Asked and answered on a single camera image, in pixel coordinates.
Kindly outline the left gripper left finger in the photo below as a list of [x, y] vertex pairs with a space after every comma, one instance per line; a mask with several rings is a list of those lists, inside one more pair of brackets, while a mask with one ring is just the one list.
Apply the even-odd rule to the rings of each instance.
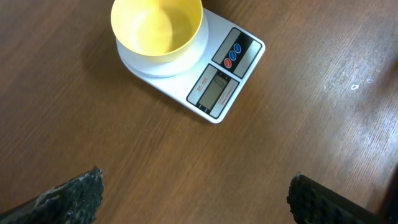
[[94, 166], [62, 185], [1, 214], [1, 223], [91, 224], [104, 192], [103, 171]]

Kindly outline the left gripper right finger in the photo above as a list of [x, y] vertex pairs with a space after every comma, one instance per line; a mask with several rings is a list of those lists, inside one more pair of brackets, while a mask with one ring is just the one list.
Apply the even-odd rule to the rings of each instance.
[[290, 182], [287, 203], [298, 224], [384, 223], [376, 214], [299, 172]]

